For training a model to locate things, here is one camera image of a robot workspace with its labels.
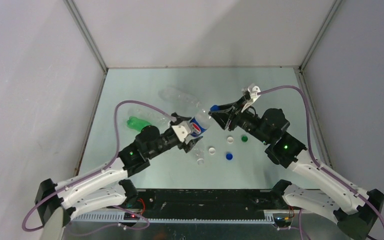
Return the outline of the blue cap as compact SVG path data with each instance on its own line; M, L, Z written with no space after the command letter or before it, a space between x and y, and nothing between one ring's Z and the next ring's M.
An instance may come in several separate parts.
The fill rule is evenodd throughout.
M225 158L228 160L228 161L231 161L233 158L234 158L234 155L231 153L231 152L227 152L225 154Z
M218 105L213 105L211 108L210 108L210 111L211 112L214 112L214 111L219 111L220 110L220 107Z

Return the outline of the Pepsi label clear bottle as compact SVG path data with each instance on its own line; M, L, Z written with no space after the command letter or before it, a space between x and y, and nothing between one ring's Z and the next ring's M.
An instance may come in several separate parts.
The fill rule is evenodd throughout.
M200 137L205 131L207 131L211 127L212 123L213 119L208 114L208 111L201 109L188 122L189 128L191 130L190 135L193 138Z

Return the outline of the green cap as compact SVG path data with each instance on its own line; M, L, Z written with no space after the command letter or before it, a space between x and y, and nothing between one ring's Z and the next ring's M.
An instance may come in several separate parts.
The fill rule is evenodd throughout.
M241 141L242 141L243 143L246 143L246 142L248 141L248 137L247 137L246 135L242 135L242 136L241 136Z

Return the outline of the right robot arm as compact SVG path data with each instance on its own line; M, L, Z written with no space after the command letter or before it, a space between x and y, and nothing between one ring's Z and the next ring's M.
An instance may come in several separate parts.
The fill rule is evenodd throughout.
M310 148L287 132L290 122L280 108L269 108L262 116L247 105L244 97L237 102L214 105L209 115L223 130L239 127L267 146L264 151L276 165L315 183L315 193L288 180L279 180L272 188L271 204L277 209L298 207L322 216L353 240L365 240L380 219L384 194L367 191L348 181L318 161Z

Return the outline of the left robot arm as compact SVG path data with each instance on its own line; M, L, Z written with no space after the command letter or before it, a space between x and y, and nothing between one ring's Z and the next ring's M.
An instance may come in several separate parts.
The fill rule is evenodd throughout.
M41 223L45 225L58 209L62 210L65 226L76 217L98 209L136 206L138 192L129 177L174 147L190 152L207 130L197 117L187 118L176 113L173 117L175 122L163 133L154 125L145 126L113 159L84 175L58 183L50 178L42 181L35 199Z

